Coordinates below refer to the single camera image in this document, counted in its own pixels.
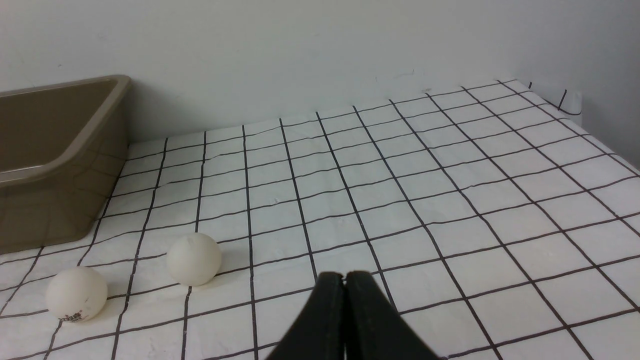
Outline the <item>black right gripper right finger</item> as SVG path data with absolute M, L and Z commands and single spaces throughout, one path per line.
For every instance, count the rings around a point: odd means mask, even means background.
M 348 360 L 438 360 L 393 308 L 369 272 L 346 276 L 345 350 Z

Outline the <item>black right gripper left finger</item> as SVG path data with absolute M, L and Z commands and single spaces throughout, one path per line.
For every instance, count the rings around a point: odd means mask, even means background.
M 345 285 L 336 272 L 322 272 L 294 323 L 269 360 L 343 360 Z

